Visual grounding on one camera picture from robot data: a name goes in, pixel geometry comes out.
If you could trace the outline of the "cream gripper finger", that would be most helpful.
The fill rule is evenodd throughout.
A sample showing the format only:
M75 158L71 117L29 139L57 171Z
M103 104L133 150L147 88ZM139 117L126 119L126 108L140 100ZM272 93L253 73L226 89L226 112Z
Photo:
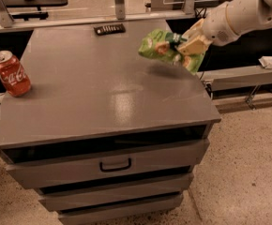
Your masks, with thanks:
M205 51L204 43L197 37L188 42L181 43L177 50L183 55L193 55Z
M189 30L187 30L182 38L186 41L191 41L192 39L198 37L201 34L201 26L199 24L194 24Z

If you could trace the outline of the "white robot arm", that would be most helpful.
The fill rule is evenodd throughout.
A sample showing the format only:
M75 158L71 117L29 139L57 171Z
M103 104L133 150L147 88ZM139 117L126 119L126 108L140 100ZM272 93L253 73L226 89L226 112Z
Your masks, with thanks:
M272 0L233 0L212 8L182 35L176 49L184 56L225 46L250 31L272 28Z

